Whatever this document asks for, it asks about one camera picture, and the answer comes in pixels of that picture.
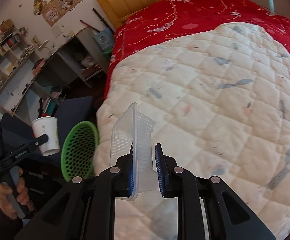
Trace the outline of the white paper cup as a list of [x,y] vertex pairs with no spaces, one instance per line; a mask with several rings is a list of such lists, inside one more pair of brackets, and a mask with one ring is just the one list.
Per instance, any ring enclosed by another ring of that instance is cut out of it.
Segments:
[[48,136],[48,141],[39,147],[43,156],[54,155],[60,151],[57,118],[45,116],[35,119],[31,123],[31,127],[36,138],[44,134]]

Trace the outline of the white quilted blanket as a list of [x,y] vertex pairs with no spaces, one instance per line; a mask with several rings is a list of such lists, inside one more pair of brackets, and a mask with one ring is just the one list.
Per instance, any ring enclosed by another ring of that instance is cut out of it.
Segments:
[[220,176],[277,239],[290,233],[290,54],[262,27],[227,23],[123,59],[97,112],[96,173],[132,104],[152,144],[195,176]]

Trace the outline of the green mesh trash basket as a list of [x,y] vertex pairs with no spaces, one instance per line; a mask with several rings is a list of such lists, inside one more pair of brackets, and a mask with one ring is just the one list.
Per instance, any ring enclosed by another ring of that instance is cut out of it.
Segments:
[[70,130],[63,143],[60,161],[65,181],[76,176],[84,179],[94,176],[93,156],[98,143],[97,128],[89,121],[82,121]]

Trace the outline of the white desk lamp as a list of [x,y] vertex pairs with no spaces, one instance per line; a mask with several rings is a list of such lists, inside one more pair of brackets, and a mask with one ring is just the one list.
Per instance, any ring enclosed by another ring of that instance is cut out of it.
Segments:
[[42,51],[43,49],[47,49],[50,52],[50,49],[47,46],[48,43],[49,43],[49,40],[45,40],[44,42],[42,42],[38,47],[38,51]]

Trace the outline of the blue fabric chair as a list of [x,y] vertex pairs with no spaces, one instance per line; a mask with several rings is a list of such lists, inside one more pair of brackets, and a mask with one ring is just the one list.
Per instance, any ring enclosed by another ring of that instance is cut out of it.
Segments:
[[[91,119],[92,105],[93,97],[91,96],[68,99],[61,103],[55,114],[60,146],[64,144],[68,133],[76,124]],[[1,125],[4,147],[7,152],[33,138],[32,128],[15,116],[4,114]],[[39,150],[36,150],[25,158],[21,167],[48,174],[57,173],[61,171],[60,155],[61,153],[58,152],[44,157]]]

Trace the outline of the green plastic stool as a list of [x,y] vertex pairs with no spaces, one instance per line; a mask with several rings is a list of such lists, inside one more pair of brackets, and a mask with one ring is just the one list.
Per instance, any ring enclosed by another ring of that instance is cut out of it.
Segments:
[[108,61],[110,61],[111,59],[112,52],[113,52],[113,47],[103,51],[103,55]]

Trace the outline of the red bedspread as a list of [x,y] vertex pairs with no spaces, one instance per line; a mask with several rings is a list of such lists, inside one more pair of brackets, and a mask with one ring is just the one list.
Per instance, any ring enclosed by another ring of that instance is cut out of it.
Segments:
[[290,19],[250,0],[163,0],[131,15],[116,29],[105,94],[109,92],[114,68],[126,57],[148,46],[230,22],[263,27],[290,53]]

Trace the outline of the white desk with shelves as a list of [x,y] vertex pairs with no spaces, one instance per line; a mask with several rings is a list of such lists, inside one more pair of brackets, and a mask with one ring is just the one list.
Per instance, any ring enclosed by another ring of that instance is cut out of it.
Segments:
[[67,94],[91,88],[92,79],[105,74],[109,61],[85,27],[55,51],[31,45],[22,29],[12,26],[0,34],[0,115],[8,113],[31,123],[53,115]]

